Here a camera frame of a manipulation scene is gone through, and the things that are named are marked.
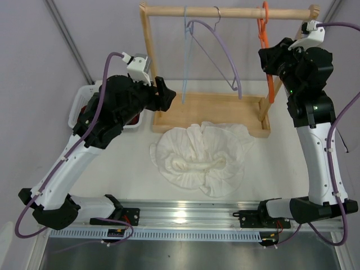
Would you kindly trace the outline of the orange plastic hanger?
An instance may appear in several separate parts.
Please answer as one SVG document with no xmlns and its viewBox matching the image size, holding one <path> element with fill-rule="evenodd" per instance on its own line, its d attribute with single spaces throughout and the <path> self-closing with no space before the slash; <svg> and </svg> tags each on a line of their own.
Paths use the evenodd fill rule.
<svg viewBox="0 0 360 270">
<path fill-rule="evenodd" d="M 266 24 L 268 23 L 269 19 L 269 8 L 267 1 L 264 1 L 262 4 L 262 9 L 265 12 L 265 18 L 257 19 L 257 25 L 258 25 L 258 38 L 260 40 L 260 46 L 261 49 L 268 48 L 268 37 L 266 32 Z M 273 104 L 275 101 L 275 87 L 273 82 L 273 77 L 271 75 L 266 75 L 267 78 L 267 84 L 268 84 L 268 101 L 270 104 Z"/>
</svg>

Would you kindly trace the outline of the white ruffled skirt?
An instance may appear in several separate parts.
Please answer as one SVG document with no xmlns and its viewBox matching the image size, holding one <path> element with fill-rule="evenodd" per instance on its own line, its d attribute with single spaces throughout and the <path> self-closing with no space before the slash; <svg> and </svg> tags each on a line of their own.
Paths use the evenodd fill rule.
<svg viewBox="0 0 360 270">
<path fill-rule="evenodd" d="M 220 198 L 240 187 L 254 141 L 242 124 L 204 121 L 165 132 L 151 144 L 150 158 L 170 184 Z"/>
</svg>

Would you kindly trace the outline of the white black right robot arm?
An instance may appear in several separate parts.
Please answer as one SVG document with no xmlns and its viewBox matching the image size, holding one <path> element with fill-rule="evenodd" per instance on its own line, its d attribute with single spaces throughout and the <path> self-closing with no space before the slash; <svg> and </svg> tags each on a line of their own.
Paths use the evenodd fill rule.
<svg viewBox="0 0 360 270">
<path fill-rule="evenodd" d="M 336 152 L 329 168 L 328 142 L 335 122 L 334 104 L 323 90 L 333 72 L 332 53 L 319 47 L 295 47 L 284 38 L 271 48 L 260 49 L 263 71 L 276 75 L 286 89 L 287 110 L 296 128 L 308 170 L 308 196 L 261 201 L 257 221 L 269 227 L 277 218 L 293 219 L 299 224 L 335 218 L 358 211 L 341 182 Z"/>
</svg>

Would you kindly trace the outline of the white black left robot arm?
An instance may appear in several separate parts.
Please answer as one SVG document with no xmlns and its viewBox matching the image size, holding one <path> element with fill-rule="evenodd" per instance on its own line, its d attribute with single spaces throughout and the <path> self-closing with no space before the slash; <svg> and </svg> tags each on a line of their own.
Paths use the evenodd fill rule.
<svg viewBox="0 0 360 270">
<path fill-rule="evenodd" d="M 73 222 L 118 224 L 123 207 L 114 196 L 85 198 L 69 192 L 93 159 L 136 115 L 143 110 L 167 111 L 175 96 L 160 76 L 149 85 L 135 82 L 129 75 L 106 79 L 79 115 L 67 146 L 48 176 L 36 187 L 19 192 L 20 200 L 33 209 L 34 219 L 54 230 Z"/>
</svg>

